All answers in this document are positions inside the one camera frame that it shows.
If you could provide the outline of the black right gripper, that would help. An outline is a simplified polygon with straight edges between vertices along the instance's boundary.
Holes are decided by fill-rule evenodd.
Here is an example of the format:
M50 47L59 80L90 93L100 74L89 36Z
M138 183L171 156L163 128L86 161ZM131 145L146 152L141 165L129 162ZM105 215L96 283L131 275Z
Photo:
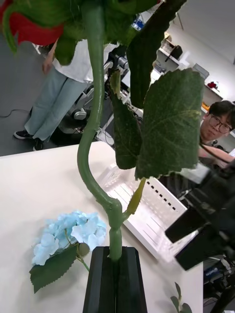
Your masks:
M189 270L209 257L235 249L235 170L225 168L219 172L209 171L195 188L197 209L185 211L165 231L172 243L192 232L196 235L180 252L176 261L184 270ZM209 223L214 231L206 228Z

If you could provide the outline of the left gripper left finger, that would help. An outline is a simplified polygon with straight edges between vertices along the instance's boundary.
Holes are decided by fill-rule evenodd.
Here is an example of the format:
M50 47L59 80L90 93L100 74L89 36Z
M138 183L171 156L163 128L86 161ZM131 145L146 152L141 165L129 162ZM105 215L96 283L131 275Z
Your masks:
M114 313L115 288L109 247L99 246L92 252L83 306L84 313Z

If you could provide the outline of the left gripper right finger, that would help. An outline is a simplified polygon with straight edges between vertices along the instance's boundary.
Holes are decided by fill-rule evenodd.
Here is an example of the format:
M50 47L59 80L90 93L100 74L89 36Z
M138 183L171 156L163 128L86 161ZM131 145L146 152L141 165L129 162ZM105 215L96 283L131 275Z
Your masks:
M118 313L147 312L140 258L134 247L122 248L117 292Z

